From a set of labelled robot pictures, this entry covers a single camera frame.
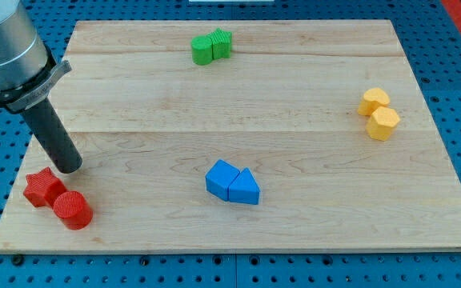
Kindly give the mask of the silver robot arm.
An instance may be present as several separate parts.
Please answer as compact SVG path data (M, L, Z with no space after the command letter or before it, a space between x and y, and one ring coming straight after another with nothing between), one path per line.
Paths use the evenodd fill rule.
M0 108L12 114L44 101L71 71L57 62L19 0L0 0Z

